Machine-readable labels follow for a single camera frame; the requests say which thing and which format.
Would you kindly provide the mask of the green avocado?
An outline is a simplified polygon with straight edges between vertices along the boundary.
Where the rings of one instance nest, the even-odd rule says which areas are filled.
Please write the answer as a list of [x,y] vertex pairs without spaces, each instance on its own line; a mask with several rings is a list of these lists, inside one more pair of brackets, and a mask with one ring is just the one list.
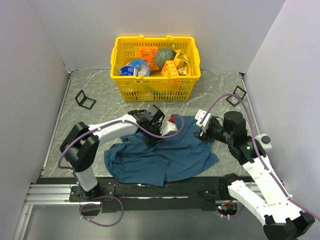
[[172,61],[176,56],[176,52],[171,48],[162,48],[155,55],[155,64],[162,69],[166,61]]

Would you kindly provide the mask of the orange cracker box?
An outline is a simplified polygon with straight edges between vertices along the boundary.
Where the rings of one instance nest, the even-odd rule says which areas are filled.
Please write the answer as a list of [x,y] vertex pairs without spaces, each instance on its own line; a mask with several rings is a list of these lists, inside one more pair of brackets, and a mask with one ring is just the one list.
[[163,77],[177,77],[179,76],[178,70],[173,60],[167,60],[161,70]]

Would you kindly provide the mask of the black right stand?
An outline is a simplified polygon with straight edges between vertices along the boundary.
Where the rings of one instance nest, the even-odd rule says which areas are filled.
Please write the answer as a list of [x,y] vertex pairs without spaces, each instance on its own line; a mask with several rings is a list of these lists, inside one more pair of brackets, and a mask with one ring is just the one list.
[[241,86],[237,85],[235,89],[233,90],[232,95],[229,95],[226,98],[226,101],[233,107],[236,107],[238,104],[240,104],[240,99],[243,100],[245,96],[247,95],[247,91],[242,88]]

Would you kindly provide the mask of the blue t-shirt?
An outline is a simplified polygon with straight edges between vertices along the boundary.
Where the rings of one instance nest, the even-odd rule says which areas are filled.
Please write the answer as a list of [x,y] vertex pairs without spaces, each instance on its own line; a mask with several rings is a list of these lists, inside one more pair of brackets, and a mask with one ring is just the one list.
[[147,146],[142,133],[125,135],[104,152],[104,164],[109,173],[125,184],[147,184],[162,187],[194,177],[208,170],[219,158],[210,144],[200,141],[192,115],[173,116],[182,131],[155,146]]

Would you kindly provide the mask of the blue white can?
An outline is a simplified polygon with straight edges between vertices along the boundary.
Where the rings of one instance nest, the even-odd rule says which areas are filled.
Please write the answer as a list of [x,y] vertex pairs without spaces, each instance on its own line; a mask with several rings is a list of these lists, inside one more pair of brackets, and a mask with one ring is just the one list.
[[151,69],[149,67],[149,64],[141,58],[137,58],[133,61],[130,61],[127,65],[123,66],[119,70],[119,76],[148,77],[150,75],[150,72]]

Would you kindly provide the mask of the black stand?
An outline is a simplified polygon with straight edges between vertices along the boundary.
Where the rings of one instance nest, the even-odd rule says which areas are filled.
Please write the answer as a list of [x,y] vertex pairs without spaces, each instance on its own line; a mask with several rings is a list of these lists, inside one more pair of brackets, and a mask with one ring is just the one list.
[[233,90],[232,95],[229,95],[226,98],[226,101],[233,107],[236,107],[238,104],[240,104],[240,99],[243,100],[245,96],[247,95],[247,91],[242,88],[241,86],[237,85],[235,89]]
[[77,93],[74,99],[78,106],[87,110],[91,110],[97,102],[95,99],[88,97],[82,89]]

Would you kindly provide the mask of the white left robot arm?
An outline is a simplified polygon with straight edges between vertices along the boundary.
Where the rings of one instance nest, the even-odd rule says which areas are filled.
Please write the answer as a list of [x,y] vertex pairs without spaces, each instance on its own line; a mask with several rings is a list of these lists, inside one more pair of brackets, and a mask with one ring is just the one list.
[[155,145],[161,138],[164,113],[155,105],[149,109],[131,110],[113,121],[86,125],[76,123],[60,145],[63,158],[79,184],[81,195],[94,201],[101,195],[100,184],[93,172],[93,162],[98,148],[116,138],[141,132],[148,146]]

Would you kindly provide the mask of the yellow plastic basket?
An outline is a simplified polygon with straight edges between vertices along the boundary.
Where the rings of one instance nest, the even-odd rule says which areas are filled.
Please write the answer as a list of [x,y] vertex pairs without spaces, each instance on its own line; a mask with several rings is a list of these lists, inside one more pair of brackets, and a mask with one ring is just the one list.
[[[149,76],[120,75],[122,67],[140,58],[141,49],[151,48],[170,48],[184,52],[190,64],[187,75],[162,76],[160,70],[152,70]],[[127,102],[186,101],[201,77],[200,63],[196,41],[191,36],[119,36],[115,39],[111,53],[110,77]]]

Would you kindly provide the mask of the orange snack box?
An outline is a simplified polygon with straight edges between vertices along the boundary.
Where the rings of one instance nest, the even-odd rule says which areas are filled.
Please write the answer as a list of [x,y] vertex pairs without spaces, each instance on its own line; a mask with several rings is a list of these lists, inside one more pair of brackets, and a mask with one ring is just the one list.
[[139,49],[139,57],[149,65],[151,71],[159,70],[155,61],[157,52],[157,47],[142,47]]

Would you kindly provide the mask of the black left stand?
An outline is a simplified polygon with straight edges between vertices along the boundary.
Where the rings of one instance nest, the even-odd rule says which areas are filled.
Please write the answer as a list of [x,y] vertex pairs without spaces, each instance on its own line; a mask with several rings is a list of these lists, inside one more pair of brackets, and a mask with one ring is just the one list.
[[74,99],[78,106],[87,110],[91,110],[97,102],[95,99],[88,97],[82,89],[77,93]]

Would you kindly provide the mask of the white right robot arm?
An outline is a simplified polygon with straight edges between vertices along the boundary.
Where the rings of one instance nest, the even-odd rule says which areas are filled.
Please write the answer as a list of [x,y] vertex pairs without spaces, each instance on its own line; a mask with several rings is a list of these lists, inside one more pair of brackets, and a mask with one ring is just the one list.
[[259,220],[269,240],[295,240],[304,235],[315,218],[284,193],[263,146],[248,135],[242,113],[228,111],[220,123],[200,109],[195,119],[200,128],[195,135],[206,144],[213,141],[226,144],[261,192],[257,195],[238,175],[229,173],[219,180],[219,195],[226,200],[231,197],[238,200]]

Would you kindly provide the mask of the yellow snack bag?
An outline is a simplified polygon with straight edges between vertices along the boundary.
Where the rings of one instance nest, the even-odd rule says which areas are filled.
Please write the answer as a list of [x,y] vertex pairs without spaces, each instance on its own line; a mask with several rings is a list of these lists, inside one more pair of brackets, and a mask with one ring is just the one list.
[[177,69],[180,76],[191,76],[191,65],[186,53],[182,50],[175,50],[175,57],[173,63]]

